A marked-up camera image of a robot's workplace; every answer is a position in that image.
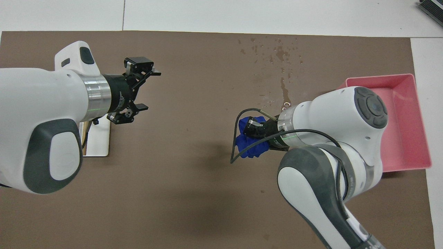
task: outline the pink bin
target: pink bin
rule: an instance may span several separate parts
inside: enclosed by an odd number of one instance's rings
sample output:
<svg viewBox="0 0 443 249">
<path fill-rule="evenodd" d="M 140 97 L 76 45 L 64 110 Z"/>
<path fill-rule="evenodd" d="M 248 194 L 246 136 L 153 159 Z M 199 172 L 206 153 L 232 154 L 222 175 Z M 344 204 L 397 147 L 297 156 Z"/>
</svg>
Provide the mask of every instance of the pink bin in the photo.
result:
<svg viewBox="0 0 443 249">
<path fill-rule="evenodd" d="M 339 89 L 347 86 L 370 88 L 388 109 L 388 125 L 381 138 L 383 172 L 431 167 L 414 75 L 348 78 Z"/>
</svg>

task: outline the crumpled blue cloth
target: crumpled blue cloth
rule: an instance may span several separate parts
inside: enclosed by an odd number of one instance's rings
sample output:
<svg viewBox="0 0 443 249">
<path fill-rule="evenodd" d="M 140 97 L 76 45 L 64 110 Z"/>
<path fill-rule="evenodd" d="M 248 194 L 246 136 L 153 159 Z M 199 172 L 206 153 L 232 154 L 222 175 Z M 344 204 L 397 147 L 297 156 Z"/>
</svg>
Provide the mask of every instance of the crumpled blue cloth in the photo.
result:
<svg viewBox="0 0 443 249">
<path fill-rule="evenodd" d="M 254 117 L 259 123 L 265 122 L 266 120 L 264 117 Z M 243 134 L 243 130 L 245 129 L 247 123 L 248 123 L 249 117 L 245 117 L 240 119 L 238 122 L 238 128 L 240 129 L 240 135 L 235 139 L 235 145 L 238 146 L 238 151 L 241 152 L 243 149 L 248 147 L 249 145 L 257 142 L 260 139 L 255 139 L 251 137 L 247 137 Z M 242 158 L 249 157 L 259 157 L 262 153 L 269 150 L 269 143 L 263 142 L 261 144 L 258 144 L 249 150 L 247 150 L 243 155 L 241 155 Z"/>
</svg>

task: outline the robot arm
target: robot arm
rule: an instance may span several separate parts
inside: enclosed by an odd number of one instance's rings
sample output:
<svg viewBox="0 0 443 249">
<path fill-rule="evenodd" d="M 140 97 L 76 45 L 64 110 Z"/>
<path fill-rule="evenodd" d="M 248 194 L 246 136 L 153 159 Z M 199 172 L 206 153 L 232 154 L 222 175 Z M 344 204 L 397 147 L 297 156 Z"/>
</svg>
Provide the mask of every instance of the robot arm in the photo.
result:
<svg viewBox="0 0 443 249">
<path fill-rule="evenodd" d="M 262 138 L 257 144 L 294 147 L 281 160 L 278 186 L 327 248 L 384 248 L 344 205 L 375 186 L 383 171 L 380 143 L 388 116 L 374 92 L 339 89 L 288 108 L 277 120 L 249 120 L 242 132 Z"/>
<path fill-rule="evenodd" d="M 47 194 L 66 186 L 82 163 L 78 123 L 109 113 L 115 124 L 131 123 L 146 110 L 134 104 L 154 62 L 126 58 L 123 75 L 101 74 L 87 43 L 68 45 L 55 56 L 55 71 L 0 69 L 0 184 Z"/>
</svg>

